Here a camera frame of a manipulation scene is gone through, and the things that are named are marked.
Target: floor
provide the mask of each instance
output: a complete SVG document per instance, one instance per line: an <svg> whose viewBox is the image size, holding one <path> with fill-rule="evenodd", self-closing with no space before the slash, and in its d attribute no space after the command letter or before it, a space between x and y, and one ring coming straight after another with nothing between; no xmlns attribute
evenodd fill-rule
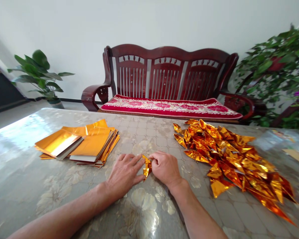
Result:
<svg viewBox="0 0 299 239"><path fill-rule="evenodd" d="M67 110L88 111L82 103L62 102ZM52 108L45 100L29 102L0 113L0 129L42 108Z"/></svg>

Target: bench armrest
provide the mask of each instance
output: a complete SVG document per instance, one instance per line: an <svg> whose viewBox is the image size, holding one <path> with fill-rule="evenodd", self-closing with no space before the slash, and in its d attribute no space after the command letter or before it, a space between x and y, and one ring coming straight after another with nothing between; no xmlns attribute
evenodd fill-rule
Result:
<svg viewBox="0 0 299 239"><path fill-rule="evenodd" d="M247 97L246 95L232 94L229 91L224 91L224 90L220 91L219 93L221 95L238 98L244 101L244 103L249 105L249 112L241 118L241 120L243 121L246 121L247 119L250 119L252 116L255 115L264 116L267 112L266 104L264 104L258 99Z"/></svg>
<svg viewBox="0 0 299 239"><path fill-rule="evenodd" d="M99 107L95 102L95 96L97 94L101 102L105 104L109 101L109 87L111 87L111 83L104 82L101 85L91 85L85 88L81 96L81 100L84 106L89 111L98 111Z"/></svg>

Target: glass tabletop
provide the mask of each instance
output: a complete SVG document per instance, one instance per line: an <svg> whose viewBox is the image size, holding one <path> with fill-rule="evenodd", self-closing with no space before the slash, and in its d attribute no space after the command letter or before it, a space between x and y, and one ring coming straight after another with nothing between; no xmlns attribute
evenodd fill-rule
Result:
<svg viewBox="0 0 299 239"><path fill-rule="evenodd" d="M40 160L34 143L62 126L77 127L106 119L121 136L101 169L63 160ZM115 115L44 108L0 129L0 238L79 197L106 180L122 153L149 155L162 150L178 159L182 177L229 238L299 238L299 204L285 200L281 208L295 222L277 217L251 194L238 188L212 196L206 176L210 166L187 157L174 139L173 123L184 120ZM267 128L210 123L247 136ZM299 163L281 149L261 150L294 187L299 203ZM150 174L127 195L88 222L74 238L188 238L182 215L165 185Z"/></svg>

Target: floral cushion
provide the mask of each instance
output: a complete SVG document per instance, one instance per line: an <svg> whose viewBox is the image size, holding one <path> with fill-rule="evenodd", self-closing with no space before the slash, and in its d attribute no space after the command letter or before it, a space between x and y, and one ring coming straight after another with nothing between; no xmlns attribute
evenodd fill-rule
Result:
<svg viewBox="0 0 299 239"><path fill-rule="evenodd" d="M103 111L182 118L235 120L241 114L223 106L215 98L204 101L153 100L115 95L101 106Z"/></svg>

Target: person's left hand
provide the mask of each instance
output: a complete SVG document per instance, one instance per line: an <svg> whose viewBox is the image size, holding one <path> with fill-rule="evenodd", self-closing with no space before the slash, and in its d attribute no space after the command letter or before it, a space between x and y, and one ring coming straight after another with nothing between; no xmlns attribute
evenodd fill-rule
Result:
<svg viewBox="0 0 299 239"><path fill-rule="evenodd" d="M121 154L114 163L112 172L105 184L113 200L122 198L136 184L145 179L145 175L136 175L145 163L142 155Z"/></svg>

